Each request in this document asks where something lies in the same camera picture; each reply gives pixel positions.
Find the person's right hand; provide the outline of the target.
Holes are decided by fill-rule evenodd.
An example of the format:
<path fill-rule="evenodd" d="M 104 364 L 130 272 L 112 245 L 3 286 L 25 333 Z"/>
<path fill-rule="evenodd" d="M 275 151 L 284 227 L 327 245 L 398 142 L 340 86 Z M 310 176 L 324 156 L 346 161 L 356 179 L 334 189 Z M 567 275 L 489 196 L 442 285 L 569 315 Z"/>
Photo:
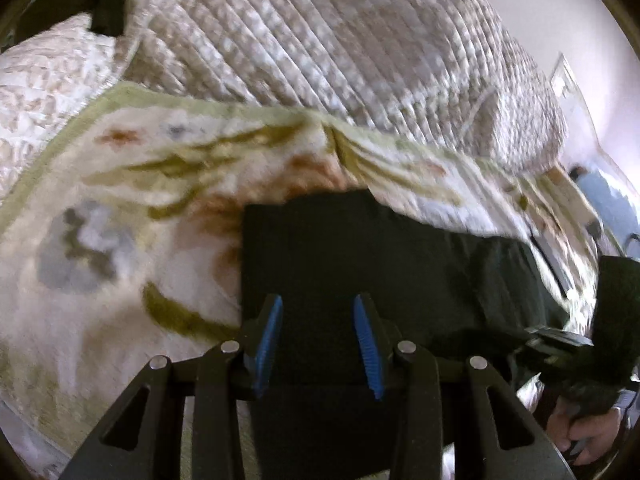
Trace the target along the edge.
<path fill-rule="evenodd" d="M 600 460 L 612 448 L 620 432 L 622 412 L 616 406 L 605 414 L 572 419 L 571 406 L 562 396 L 558 397 L 548 418 L 546 434 L 562 453 L 566 453 L 574 442 L 585 440 L 586 444 L 573 464 L 589 465 Z"/>

